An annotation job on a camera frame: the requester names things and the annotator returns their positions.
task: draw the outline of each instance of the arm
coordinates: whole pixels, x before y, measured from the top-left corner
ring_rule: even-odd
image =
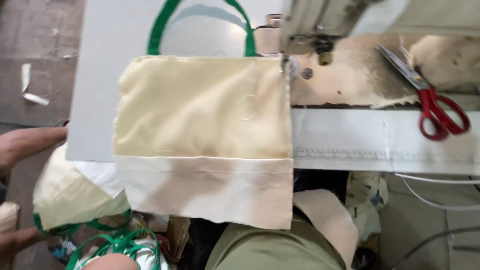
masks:
[[[43,240],[44,237],[37,228],[0,233],[0,262],[12,258],[18,252]]]
[[[0,135],[0,173],[67,138],[66,127],[19,129]]]

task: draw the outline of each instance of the scissors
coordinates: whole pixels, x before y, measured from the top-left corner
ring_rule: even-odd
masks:
[[[427,139],[432,141],[441,141],[448,137],[449,133],[458,135],[467,132],[470,129],[470,119],[465,111],[456,104],[453,100],[439,96],[435,93],[435,87],[433,87],[425,78],[420,74],[410,69],[403,61],[395,56],[391,51],[387,50],[384,46],[378,44],[380,52],[383,56],[403,75],[403,77],[417,90],[420,98],[420,104],[422,106],[422,112],[420,117],[420,132]],[[437,101],[440,101],[450,107],[462,120],[463,128],[455,123],[445,111],[440,108]],[[425,131],[425,120],[429,120],[434,128],[435,133],[433,135],[428,134]]]

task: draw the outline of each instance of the green handle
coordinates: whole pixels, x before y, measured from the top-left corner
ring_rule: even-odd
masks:
[[[256,56],[255,53],[255,39],[253,38],[253,29],[250,27],[250,21],[243,8],[235,0],[224,0],[227,4],[234,7],[242,14],[247,22],[247,38],[245,40],[245,56]],[[167,0],[163,5],[160,14],[155,20],[152,32],[150,33],[150,40],[148,41],[148,55],[160,55],[160,42],[162,41],[163,31],[168,19],[172,16],[175,9],[178,7],[181,0]]]

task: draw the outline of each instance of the tote bag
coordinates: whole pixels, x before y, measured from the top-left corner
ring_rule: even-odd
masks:
[[[246,21],[244,58],[160,54],[180,0],[167,0],[148,56],[120,78],[113,143],[134,210],[289,229],[293,159],[288,70],[256,57]]]

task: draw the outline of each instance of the red scissors handle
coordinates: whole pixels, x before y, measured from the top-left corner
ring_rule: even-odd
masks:
[[[447,138],[449,132],[454,135],[458,135],[465,133],[470,129],[470,119],[465,111],[453,100],[444,96],[438,96],[435,93],[435,88],[433,86],[430,86],[429,89],[418,90],[418,95],[422,105],[420,131],[427,139],[440,141]],[[457,123],[455,123],[455,121],[453,121],[452,118],[450,118],[450,116],[448,116],[448,114],[446,114],[446,112],[440,108],[440,106],[437,104],[437,101],[443,102],[448,107],[452,108],[452,110],[462,120],[463,128],[457,125]],[[426,133],[424,128],[426,119],[432,122],[433,126],[435,127],[435,134],[430,135]]]

